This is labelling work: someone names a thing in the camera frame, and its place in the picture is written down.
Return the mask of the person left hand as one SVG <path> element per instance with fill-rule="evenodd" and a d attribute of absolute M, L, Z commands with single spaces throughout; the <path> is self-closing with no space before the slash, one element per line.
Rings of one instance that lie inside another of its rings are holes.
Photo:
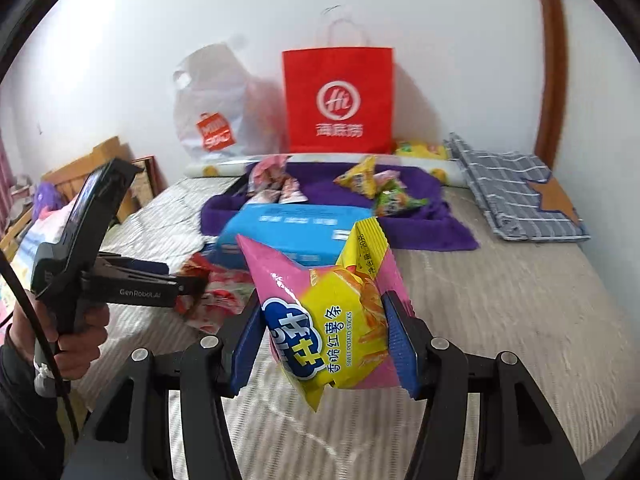
<path fill-rule="evenodd" d="M 80 332 L 60 336 L 48 315 L 47 308 L 35 300 L 31 292 L 26 292 L 41 323 L 47 341 L 58 344 L 60 352 L 54 356 L 62 377 L 77 380 L 87 374 L 91 363 L 99 359 L 100 345 L 107 340 L 106 326 L 110 322 L 110 309 L 107 304 L 90 304 L 85 312 L 84 328 Z M 12 326 L 8 336 L 14 343 L 17 353 L 32 363 L 35 353 L 36 336 L 26 314 L 19 304 L 15 305 Z"/>

